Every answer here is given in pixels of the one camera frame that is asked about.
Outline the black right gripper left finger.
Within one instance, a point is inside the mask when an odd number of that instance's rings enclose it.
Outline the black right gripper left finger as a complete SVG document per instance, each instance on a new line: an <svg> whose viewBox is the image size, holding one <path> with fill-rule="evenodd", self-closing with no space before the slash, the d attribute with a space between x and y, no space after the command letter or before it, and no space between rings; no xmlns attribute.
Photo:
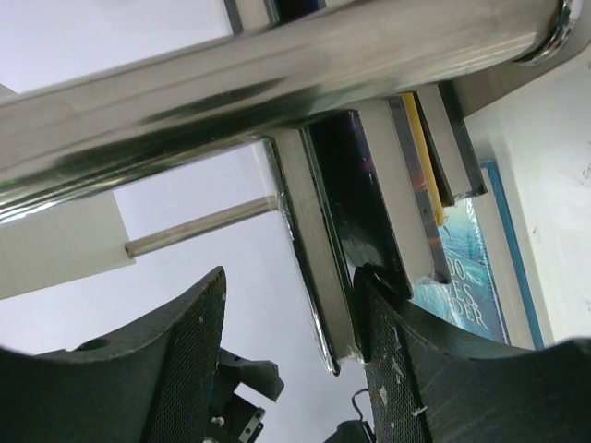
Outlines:
<svg viewBox="0 0 591 443"><path fill-rule="evenodd" d="M4 442L201 442L226 296L217 267L73 351L1 352Z"/></svg>

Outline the blue ocean Jules Verne book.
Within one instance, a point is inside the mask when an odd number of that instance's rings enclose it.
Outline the blue ocean Jules Verne book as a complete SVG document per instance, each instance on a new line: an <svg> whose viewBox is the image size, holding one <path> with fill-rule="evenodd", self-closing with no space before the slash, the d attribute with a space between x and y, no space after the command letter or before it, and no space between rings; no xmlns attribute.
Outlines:
<svg viewBox="0 0 591 443"><path fill-rule="evenodd" d="M446 209L440 227L448 284L416 290L413 302L477 336L524 349L544 347L498 166L481 164L487 193Z"/></svg>

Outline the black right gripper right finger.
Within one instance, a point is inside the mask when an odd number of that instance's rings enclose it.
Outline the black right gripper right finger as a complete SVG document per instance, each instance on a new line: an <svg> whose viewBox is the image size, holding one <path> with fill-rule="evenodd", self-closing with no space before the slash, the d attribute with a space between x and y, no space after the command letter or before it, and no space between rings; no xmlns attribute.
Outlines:
<svg viewBox="0 0 591 443"><path fill-rule="evenodd" d="M354 277L380 442L586 442L590 341L538 351L479 337Z"/></svg>

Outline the dark green hardcover book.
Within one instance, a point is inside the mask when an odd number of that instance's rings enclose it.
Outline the dark green hardcover book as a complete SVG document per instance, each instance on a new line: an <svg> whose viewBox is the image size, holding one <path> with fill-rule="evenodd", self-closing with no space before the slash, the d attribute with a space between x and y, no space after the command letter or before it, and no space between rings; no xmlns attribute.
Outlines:
<svg viewBox="0 0 591 443"><path fill-rule="evenodd" d="M361 361L363 357L350 313L345 269L337 260L305 132L276 129L265 141L265 150L307 290L321 359L327 371L337 377L344 361Z"/></svg>

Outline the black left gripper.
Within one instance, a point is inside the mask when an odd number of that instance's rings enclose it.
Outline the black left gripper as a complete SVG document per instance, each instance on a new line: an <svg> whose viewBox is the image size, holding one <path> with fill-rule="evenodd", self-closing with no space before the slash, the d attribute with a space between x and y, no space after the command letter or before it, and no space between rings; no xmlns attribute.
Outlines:
<svg viewBox="0 0 591 443"><path fill-rule="evenodd" d="M247 399L276 402L284 389L279 367L269 360L249 360L220 350L210 397L205 442L253 443L264 428L266 411Z"/></svg>

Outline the purple galaxy cover book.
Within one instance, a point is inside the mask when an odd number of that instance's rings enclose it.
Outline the purple galaxy cover book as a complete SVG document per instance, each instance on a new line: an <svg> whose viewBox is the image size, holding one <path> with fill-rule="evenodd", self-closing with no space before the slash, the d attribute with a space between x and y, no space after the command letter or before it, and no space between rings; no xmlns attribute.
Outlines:
<svg viewBox="0 0 591 443"><path fill-rule="evenodd" d="M403 298L451 280L401 97L362 102L308 126L308 150L337 259L366 268Z"/></svg>

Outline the black Moon and Sixpence book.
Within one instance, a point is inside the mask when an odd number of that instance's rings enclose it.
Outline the black Moon and Sixpence book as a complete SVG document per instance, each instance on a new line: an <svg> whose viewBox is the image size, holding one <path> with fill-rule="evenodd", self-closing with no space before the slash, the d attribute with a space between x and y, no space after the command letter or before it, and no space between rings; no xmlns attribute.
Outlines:
<svg viewBox="0 0 591 443"><path fill-rule="evenodd" d="M435 157L440 198L445 207L487 192L464 115L450 81L416 91Z"/></svg>

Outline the yellow paperback book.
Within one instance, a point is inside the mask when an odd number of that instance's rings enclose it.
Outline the yellow paperback book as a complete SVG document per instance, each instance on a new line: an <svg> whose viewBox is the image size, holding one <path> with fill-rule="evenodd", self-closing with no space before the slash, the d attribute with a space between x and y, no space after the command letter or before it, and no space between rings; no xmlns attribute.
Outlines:
<svg viewBox="0 0 591 443"><path fill-rule="evenodd" d="M435 174L433 171L433 165L428 152L428 143L425 136L425 131L421 124L416 99L412 92L403 93L402 99L404 102L404 107L407 113L409 124L413 132L418 157L421 161L421 167L426 181L431 206L434 211L435 221L437 225L441 227L446 222L446 216L441 203L440 192L437 186Z"/></svg>

